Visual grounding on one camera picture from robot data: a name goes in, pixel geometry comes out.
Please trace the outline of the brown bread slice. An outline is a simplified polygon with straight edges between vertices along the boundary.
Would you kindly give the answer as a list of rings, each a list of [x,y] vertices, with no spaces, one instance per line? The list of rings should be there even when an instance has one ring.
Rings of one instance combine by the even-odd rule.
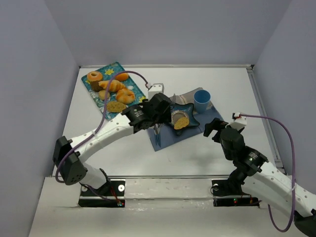
[[[187,127],[189,123],[190,123],[190,120],[187,117],[181,117],[175,122],[174,129],[175,130],[183,129]]]

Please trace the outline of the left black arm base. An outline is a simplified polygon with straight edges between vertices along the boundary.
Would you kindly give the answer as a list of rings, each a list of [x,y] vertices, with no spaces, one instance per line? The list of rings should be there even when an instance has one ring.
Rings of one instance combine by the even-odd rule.
[[[112,179],[97,190],[82,185],[78,205],[91,208],[124,208],[125,184],[124,179]]]

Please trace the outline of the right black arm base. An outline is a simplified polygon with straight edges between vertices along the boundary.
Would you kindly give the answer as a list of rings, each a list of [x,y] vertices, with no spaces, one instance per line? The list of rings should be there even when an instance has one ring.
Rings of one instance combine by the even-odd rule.
[[[241,190],[241,186],[229,180],[212,180],[210,192],[214,207],[260,207],[261,200]]]

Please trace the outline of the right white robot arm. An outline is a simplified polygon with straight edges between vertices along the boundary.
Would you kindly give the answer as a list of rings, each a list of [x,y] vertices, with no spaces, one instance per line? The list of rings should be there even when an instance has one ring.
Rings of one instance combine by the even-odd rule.
[[[214,118],[205,125],[203,135],[216,134],[212,140],[219,143],[227,160],[235,170],[226,180],[212,182],[211,190],[217,197],[253,195],[288,214],[289,223],[308,237],[316,235],[316,196],[298,185],[294,176],[287,176],[266,156],[247,146],[241,132],[247,125],[247,115],[236,113],[233,122]]]

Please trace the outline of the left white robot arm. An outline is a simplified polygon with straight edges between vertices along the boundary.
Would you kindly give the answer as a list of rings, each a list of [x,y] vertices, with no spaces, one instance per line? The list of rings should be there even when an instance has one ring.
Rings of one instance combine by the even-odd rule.
[[[109,182],[102,169],[88,165],[87,160],[96,152],[123,137],[146,130],[155,124],[171,121],[171,100],[162,93],[150,100],[133,105],[112,120],[83,135],[57,139],[53,162],[57,167],[55,178],[59,183],[80,183],[95,190]]]

